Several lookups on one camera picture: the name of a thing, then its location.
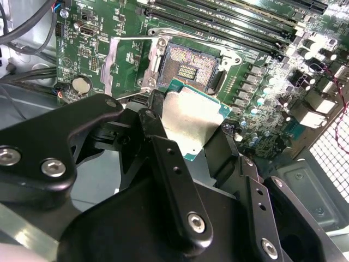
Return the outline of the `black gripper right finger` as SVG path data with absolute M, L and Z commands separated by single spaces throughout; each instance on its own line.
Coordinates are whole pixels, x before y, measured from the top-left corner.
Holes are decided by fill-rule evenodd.
M 263 179 L 218 128 L 204 146 L 215 188 L 233 196 L 237 261 L 342 261 L 342 252 L 280 178 Z

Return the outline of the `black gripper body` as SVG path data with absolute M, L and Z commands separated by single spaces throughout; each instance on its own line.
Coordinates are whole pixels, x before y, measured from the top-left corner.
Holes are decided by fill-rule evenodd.
M 151 177 L 75 218 L 59 261 L 255 261 L 252 236 L 234 198 L 174 176 Z

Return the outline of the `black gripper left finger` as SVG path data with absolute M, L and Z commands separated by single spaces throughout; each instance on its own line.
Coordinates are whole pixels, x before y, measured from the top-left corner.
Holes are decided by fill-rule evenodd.
M 190 176 L 156 112 L 126 110 L 97 94 L 1 131 L 1 200 L 41 209 L 60 206 L 76 181 L 77 166 L 104 149 L 121 155 L 129 180 L 121 191 L 147 177 L 165 188 L 174 176 Z

